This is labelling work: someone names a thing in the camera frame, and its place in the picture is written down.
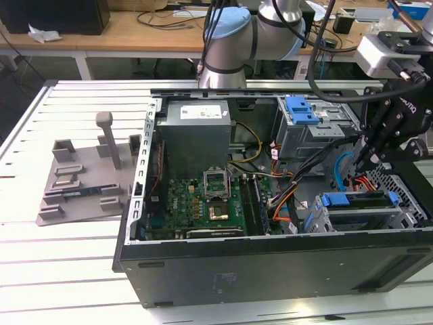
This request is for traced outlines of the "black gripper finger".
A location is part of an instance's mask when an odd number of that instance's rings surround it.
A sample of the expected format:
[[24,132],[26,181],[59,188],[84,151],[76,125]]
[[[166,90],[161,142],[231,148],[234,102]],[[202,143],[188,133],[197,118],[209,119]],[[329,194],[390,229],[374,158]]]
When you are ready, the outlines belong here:
[[378,154],[372,154],[368,158],[368,162],[377,163],[393,163],[393,162],[413,162],[421,160],[427,156],[427,146],[424,140],[413,138],[410,139],[404,149],[386,148]]
[[361,104],[361,134],[354,147],[355,171],[370,171],[380,161],[384,148],[383,103],[384,100],[375,100]]

